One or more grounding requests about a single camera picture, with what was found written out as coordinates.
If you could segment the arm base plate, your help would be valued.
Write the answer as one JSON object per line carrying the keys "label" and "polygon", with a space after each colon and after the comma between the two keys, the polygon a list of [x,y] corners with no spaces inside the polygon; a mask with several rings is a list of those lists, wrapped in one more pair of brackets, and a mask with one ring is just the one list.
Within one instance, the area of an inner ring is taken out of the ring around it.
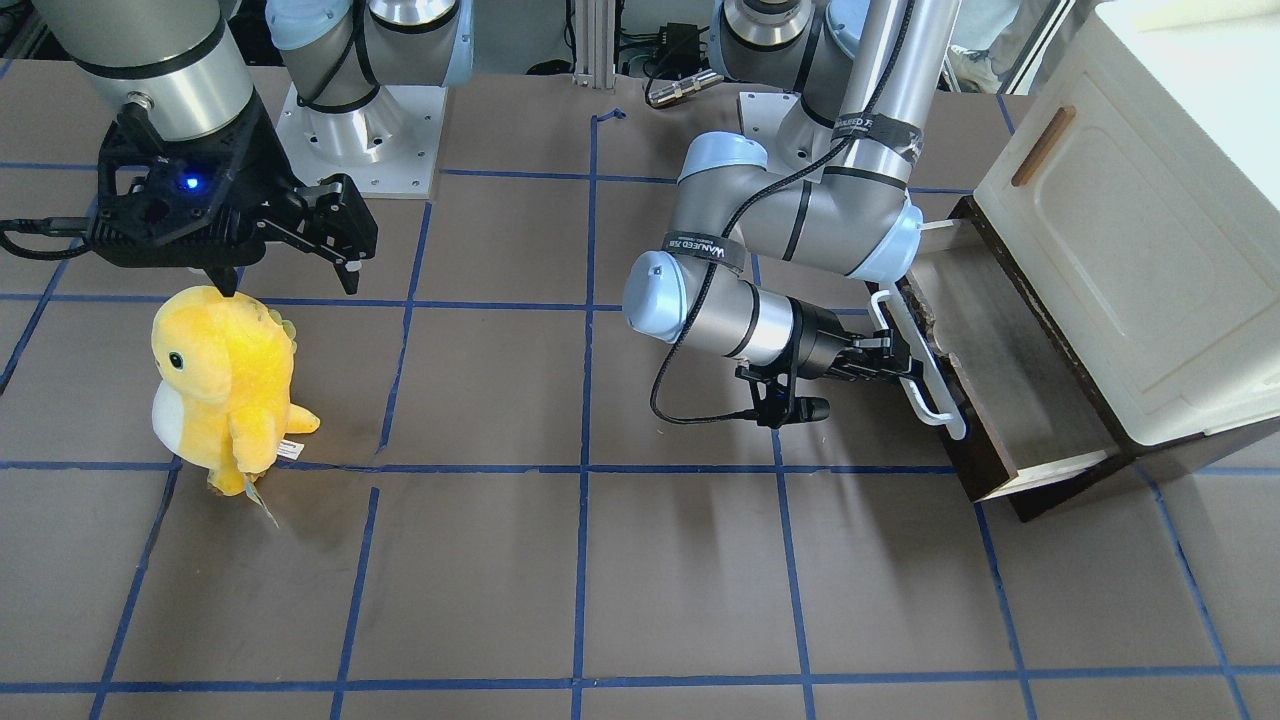
{"label": "arm base plate", "polygon": [[326,114],[298,106],[289,87],[276,133],[306,184],[342,173],[366,199],[429,199],[447,97],[436,86],[385,86],[364,108]]}

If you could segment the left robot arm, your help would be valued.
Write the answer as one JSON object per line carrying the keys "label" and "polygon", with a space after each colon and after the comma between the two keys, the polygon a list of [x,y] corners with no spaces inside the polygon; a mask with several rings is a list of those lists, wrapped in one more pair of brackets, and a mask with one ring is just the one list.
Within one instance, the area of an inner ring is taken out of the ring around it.
{"label": "left robot arm", "polygon": [[751,255],[892,283],[915,258],[908,181],[954,29],[955,1],[722,1],[710,59],[799,96],[815,131],[801,176],[732,132],[686,152],[668,231],[623,288],[640,333],[765,365],[797,337],[800,304],[745,277]]}

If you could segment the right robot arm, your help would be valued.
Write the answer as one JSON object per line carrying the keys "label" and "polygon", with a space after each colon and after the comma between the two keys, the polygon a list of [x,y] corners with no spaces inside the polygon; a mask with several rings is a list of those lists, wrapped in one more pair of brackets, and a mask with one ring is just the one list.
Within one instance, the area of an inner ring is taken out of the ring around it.
{"label": "right robot arm", "polygon": [[24,259],[96,252],[124,268],[184,266],[224,296],[270,242],[320,256],[358,290],[378,224],[355,181],[306,184],[215,1],[37,1],[72,60],[116,111],[87,217],[9,219]]}

